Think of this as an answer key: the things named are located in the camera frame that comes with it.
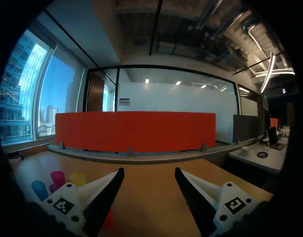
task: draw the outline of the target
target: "gray partition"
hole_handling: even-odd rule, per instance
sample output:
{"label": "gray partition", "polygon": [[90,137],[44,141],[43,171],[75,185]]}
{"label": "gray partition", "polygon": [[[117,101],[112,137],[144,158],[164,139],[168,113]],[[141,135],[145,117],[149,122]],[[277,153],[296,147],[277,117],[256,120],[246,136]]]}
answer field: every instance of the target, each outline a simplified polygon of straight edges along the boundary
{"label": "gray partition", "polygon": [[233,115],[233,142],[246,141],[263,134],[263,117]]}

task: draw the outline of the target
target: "blue sky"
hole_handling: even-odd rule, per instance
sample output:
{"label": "blue sky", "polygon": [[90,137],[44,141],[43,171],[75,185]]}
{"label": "blue sky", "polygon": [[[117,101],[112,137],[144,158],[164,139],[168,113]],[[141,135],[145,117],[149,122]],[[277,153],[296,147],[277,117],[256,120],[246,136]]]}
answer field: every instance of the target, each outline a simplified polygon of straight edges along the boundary
{"label": "blue sky", "polygon": [[44,110],[46,118],[47,106],[58,108],[58,113],[64,113],[69,83],[73,82],[75,70],[53,56],[43,83],[41,91],[40,109]]}

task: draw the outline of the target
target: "orange panel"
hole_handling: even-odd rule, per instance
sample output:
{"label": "orange panel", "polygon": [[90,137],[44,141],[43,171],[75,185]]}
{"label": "orange panel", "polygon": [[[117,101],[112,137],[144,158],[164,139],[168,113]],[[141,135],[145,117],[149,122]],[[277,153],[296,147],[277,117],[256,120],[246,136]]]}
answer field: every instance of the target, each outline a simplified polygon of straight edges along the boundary
{"label": "orange panel", "polygon": [[278,119],[277,118],[270,118],[270,126],[272,127],[278,127]]}
{"label": "orange panel", "polygon": [[166,152],[215,146],[212,113],[86,112],[56,114],[56,143],[87,150]]}

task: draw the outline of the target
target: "wooden door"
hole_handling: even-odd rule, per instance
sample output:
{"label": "wooden door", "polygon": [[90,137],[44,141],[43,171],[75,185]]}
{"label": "wooden door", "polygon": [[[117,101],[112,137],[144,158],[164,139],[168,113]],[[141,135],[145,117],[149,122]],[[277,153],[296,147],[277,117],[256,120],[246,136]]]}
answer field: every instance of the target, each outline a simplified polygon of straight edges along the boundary
{"label": "wooden door", "polygon": [[102,111],[104,81],[95,73],[90,76],[87,112]]}

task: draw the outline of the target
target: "blue plastic cup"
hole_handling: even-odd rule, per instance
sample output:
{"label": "blue plastic cup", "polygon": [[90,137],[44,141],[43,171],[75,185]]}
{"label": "blue plastic cup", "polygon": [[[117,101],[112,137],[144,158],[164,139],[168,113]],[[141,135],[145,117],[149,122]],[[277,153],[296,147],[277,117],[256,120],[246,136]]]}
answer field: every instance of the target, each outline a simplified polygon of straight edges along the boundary
{"label": "blue plastic cup", "polygon": [[44,201],[46,198],[48,198],[46,186],[42,181],[35,180],[34,182],[32,182],[31,186],[41,201]]}

